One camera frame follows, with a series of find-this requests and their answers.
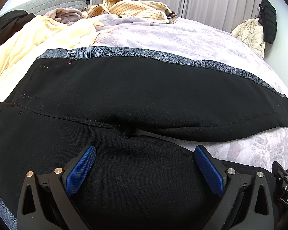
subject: blue gripper pad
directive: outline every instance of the blue gripper pad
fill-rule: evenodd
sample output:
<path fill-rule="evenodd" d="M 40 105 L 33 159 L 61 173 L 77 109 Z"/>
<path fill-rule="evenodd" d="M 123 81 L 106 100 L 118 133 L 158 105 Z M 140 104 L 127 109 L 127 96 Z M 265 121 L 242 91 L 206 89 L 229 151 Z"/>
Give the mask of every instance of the blue gripper pad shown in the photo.
<path fill-rule="evenodd" d="M 212 193 L 221 197 L 224 193 L 223 179 L 199 146 L 194 150 L 194 159 Z"/>
<path fill-rule="evenodd" d="M 96 149 L 91 145 L 66 178 L 65 191 L 68 197 L 77 193 L 95 159 Z"/>

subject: cream jacket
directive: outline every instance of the cream jacket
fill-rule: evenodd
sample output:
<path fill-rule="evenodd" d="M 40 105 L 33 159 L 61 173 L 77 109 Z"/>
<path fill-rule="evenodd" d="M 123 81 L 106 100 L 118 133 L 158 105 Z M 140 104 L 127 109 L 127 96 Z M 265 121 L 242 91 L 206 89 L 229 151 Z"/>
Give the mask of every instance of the cream jacket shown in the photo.
<path fill-rule="evenodd" d="M 232 31 L 232 35 L 263 58 L 265 42 L 263 41 L 263 27 L 258 23 L 258 19 L 246 20 Z"/>

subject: cream blanket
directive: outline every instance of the cream blanket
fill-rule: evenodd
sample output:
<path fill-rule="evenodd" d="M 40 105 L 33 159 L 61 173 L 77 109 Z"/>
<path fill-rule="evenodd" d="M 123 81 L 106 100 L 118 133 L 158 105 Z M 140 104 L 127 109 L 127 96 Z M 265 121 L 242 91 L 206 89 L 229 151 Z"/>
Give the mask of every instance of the cream blanket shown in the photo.
<path fill-rule="evenodd" d="M 22 30 L 0 46 L 0 102 L 13 91 L 28 69 L 47 49 L 74 49 L 91 46 L 100 33 L 96 26 L 103 26 L 96 18 L 81 19 L 71 26 L 49 17 L 36 16 Z"/>

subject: gray patterned trim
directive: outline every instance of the gray patterned trim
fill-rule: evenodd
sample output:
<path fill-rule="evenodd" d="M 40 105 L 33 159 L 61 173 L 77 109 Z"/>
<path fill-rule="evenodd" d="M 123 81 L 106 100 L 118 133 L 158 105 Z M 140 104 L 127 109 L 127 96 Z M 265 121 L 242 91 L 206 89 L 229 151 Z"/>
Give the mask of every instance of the gray patterned trim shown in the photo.
<path fill-rule="evenodd" d="M 165 53 L 149 49 L 141 48 L 130 48 L 130 47 L 82 47 L 72 50 L 67 49 L 51 49 L 46 50 L 38 59 L 46 58 L 67 58 L 67 59 L 92 59 L 98 57 L 114 57 L 114 56 L 124 56 L 124 57 L 146 57 L 155 60 L 160 60 L 163 62 L 178 64 L 184 66 L 201 67 L 217 70 L 224 73 L 234 74 L 249 80 L 273 91 L 280 97 L 286 97 L 285 94 L 279 93 L 268 83 L 258 78 L 252 73 L 245 70 L 234 68 L 223 64 L 221 62 L 213 60 L 191 60 L 182 56 L 178 56 L 172 53 Z"/>
<path fill-rule="evenodd" d="M 4 223 L 8 226 L 10 230 L 17 229 L 16 217 L 11 213 L 11 211 L 5 206 L 4 202 L 0 198 L 0 217 Z"/>

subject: striped garment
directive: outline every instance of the striped garment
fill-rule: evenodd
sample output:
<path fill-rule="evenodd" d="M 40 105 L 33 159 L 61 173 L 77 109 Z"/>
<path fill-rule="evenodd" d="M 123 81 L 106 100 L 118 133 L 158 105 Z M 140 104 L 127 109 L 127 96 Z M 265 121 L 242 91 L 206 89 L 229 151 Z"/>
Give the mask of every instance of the striped garment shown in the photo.
<path fill-rule="evenodd" d="M 118 17 L 134 16 L 156 23 L 177 22 L 177 14 L 161 2 L 141 0 L 103 0 L 102 4 L 91 6 L 88 18 L 102 15 L 116 14 Z"/>

